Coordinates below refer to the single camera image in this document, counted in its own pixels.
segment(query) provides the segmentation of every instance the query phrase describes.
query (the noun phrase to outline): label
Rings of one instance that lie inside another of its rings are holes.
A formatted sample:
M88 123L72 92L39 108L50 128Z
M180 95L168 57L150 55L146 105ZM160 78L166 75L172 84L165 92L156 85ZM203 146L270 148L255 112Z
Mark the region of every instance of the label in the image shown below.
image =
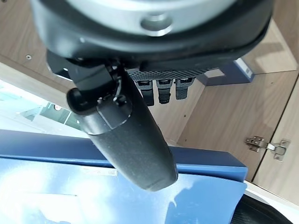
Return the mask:
M244 72L249 78L252 77L253 72L251 71L251 69L247 66L247 64L246 64L241 58L235 60L235 63L239 66L240 69L243 70L243 72Z
M83 167L82 173L85 175L117 176L117 169L104 167Z

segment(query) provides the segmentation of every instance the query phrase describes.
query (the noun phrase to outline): metal hinge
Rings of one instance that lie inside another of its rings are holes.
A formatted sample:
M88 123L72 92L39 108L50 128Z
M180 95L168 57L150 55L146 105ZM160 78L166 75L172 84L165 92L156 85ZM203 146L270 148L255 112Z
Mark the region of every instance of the metal hinge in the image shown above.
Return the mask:
M261 148L265 148L274 152L274 159L280 162L283 161L287 148L290 142L287 140L281 140L280 143L268 143L264 141L263 137L254 136L253 138L246 138L246 145L249 149L255 152L259 152Z

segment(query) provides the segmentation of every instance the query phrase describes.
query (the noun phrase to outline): wooden cabinet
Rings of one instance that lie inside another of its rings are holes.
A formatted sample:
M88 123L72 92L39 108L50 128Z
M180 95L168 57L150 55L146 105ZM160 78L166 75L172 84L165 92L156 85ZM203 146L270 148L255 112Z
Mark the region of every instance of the wooden cabinet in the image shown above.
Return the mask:
M244 139L271 139L297 76L297 71L267 73L250 84L206 87L178 144L230 152L249 168L251 181L264 150L250 151Z
M282 139L291 142L283 161L273 159L273 152L267 150L253 183L299 205L299 82L271 142Z

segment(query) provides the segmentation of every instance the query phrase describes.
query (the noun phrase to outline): screw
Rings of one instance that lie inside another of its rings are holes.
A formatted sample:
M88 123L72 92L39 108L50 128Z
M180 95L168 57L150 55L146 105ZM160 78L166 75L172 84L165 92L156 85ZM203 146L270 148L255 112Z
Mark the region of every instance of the screw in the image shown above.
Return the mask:
M32 56L31 55L26 55L27 60L31 60Z

